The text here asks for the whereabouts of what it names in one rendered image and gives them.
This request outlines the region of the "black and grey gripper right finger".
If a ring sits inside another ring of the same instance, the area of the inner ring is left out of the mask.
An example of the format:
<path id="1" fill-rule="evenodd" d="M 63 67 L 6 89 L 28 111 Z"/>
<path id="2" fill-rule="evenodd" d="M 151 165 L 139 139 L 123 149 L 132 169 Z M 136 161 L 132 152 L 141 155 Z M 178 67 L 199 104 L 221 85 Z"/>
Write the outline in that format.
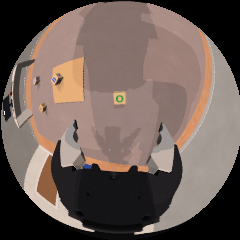
<path id="1" fill-rule="evenodd" d="M 167 189 L 165 205 L 170 205 L 182 179 L 182 161 L 175 144 L 164 123 L 161 123 L 157 146 L 153 148 L 148 160 L 148 173 L 159 177 Z"/>

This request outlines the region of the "wooden letter block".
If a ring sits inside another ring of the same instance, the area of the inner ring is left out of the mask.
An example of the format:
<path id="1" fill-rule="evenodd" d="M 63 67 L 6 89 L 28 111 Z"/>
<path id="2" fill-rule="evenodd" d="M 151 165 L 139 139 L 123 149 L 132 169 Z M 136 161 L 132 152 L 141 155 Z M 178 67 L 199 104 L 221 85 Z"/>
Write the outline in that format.
<path id="1" fill-rule="evenodd" d="M 114 98 L 114 105 L 126 104 L 126 93 L 125 93 L 125 91 L 114 91 L 113 98 Z"/>
<path id="2" fill-rule="evenodd" d="M 34 85 L 37 85 L 39 82 L 40 82 L 40 76 L 35 77 L 33 80 Z"/>
<path id="3" fill-rule="evenodd" d="M 43 113 L 46 110 L 47 105 L 43 102 L 40 104 L 40 111 Z"/>
<path id="4" fill-rule="evenodd" d="M 53 77 L 51 79 L 51 82 L 55 86 L 55 85 L 60 84 L 63 78 L 64 77 L 60 73 L 56 73 L 56 74 L 53 75 Z"/>

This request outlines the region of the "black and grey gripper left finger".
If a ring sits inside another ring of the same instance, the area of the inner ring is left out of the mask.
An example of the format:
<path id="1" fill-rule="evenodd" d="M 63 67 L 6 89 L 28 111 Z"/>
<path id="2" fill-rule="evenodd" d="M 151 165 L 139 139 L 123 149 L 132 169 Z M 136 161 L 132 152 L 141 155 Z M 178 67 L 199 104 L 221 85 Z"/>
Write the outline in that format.
<path id="1" fill-rule="evenodd" d="M 60 199 L 63 199 L 63 182 L 75 170 L 84 169 L 85 156 L 77 143 L 77 121 L 73 120 L 56 145 L 51 161 L 51 173 Z M 75 142 L 76 141 L 76 142 Z"/>

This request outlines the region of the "orange flat mat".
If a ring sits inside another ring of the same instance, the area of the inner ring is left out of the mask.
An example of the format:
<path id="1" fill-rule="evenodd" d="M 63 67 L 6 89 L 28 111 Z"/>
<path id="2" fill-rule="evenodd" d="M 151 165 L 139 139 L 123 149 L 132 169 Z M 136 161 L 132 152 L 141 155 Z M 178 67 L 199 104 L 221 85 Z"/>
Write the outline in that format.
<path id="1" fill-rule="evenodd" d="M 64 77 L 60 84 L 53 85 L 55 103 L 85 101 L 84 61 L 82 57 L 53 68 L 53 75 L 60 73 Z"/>

